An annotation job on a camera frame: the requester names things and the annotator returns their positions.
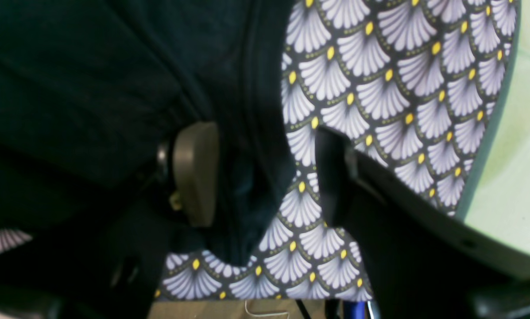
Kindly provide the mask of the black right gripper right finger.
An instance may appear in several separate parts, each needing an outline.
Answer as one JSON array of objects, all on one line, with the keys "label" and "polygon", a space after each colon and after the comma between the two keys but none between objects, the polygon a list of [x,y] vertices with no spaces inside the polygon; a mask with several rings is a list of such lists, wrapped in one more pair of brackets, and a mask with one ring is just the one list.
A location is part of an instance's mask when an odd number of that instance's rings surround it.
[{"label": "black right gripper right finger", "polygon": [[348,136],[315,138],[320,205],[360,247],[384,319],[530,319],[530,255],[441,214]]}]

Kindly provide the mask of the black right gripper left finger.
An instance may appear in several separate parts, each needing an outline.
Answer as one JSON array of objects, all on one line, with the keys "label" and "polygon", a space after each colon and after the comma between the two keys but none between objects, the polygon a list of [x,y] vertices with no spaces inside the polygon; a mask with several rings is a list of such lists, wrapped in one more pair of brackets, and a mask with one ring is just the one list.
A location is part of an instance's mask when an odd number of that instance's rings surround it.
[{"label": "black right gripper left finger", "polygon": [[144,319],[173,238],[212,225],[220,138],[215,122],[164,137],[154,159],[73,218],[0,254],[0,315]]}]

